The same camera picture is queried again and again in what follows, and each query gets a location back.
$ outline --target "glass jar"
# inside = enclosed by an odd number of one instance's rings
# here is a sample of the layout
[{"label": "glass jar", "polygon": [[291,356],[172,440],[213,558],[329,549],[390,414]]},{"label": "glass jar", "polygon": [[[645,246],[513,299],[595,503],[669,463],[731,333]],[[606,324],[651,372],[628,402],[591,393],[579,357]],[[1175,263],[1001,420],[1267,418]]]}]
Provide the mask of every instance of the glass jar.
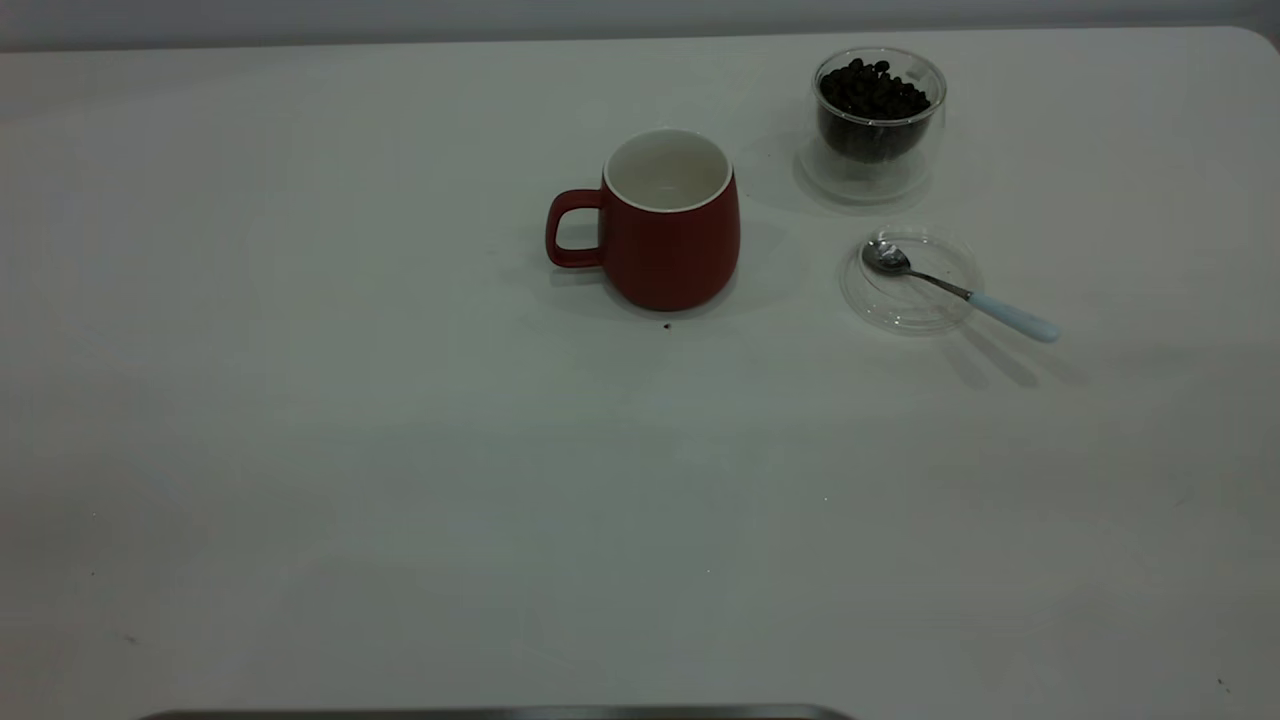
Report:
[{"label": "glass jar", "polygon": [[[929,106],[900,119],[860,117],[823,94],[832,72],[861,60],[888,63],[887,74],[924,92]],[[801,165],[823,190],[854,202],[899,200],[929,178],[946,124],[946,78],[929,60],[893,47],[854,47],[818,65],[813,76],[817,136],[801,151]]]}]

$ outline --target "mug handle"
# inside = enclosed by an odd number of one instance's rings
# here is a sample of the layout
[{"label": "mug handle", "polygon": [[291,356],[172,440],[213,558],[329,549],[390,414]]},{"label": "mug handle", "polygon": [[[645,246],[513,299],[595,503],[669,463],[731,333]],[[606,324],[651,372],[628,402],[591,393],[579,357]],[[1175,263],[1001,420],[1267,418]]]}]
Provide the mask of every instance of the mug handle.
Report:
[{"label": "mug handle", "polygon": [[559,219],[570,210],[600,209],[599,190],[568,190],[552,200],[552,210],[547,214],[547,256],[561,268],[594,268],[600,264],[600,249],[564,250],[556,245],[559,232]]}]

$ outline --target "wall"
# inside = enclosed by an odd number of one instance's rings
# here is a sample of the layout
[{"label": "wall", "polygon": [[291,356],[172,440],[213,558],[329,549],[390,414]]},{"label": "wall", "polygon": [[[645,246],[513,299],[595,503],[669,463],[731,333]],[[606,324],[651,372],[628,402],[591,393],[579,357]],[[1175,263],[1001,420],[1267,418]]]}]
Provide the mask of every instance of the wall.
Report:
[{"label": "wall", "polygon": [[1280,27],[1268,0],[5,0],[0,50],[1036,24]]}]

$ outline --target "coffee bean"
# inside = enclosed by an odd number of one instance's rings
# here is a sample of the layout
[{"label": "coffee bean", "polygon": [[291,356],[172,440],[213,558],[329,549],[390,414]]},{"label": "coffee bean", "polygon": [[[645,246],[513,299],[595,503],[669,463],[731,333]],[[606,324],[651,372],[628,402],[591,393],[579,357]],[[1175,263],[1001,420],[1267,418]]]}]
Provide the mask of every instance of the coffee bean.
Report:
[{"label": "coffee bean", "polygon": [[[855,58],[847,67],[822,77],[818,91],[831,106],[869,120],[900,120],[929,109],[924,92],[888,70],[888,60],[869,64]],[[884,163],[901,156],[924,136],[931,119],[870,127],[818,108],[818,128],[827,146],[859,163]]]}]

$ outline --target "white spoon handle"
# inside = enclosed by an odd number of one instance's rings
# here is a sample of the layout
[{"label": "white spoon handle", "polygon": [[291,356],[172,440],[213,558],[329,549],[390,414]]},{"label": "white spoon handle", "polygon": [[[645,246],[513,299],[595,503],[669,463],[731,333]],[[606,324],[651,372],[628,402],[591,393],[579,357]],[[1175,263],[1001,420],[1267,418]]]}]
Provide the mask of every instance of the white spoon handle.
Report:
[{"label": "white spoon handle", "polygon": [[1048,320],[1042,320],[1025,310],[1019,310],[1012,305],[1006,305],[989,295],[974,292],[969,296],[969,305],[982,310],[992,318],[1005,323],[1029,338],[1041,342],[1056,342],[1062,331]]}]

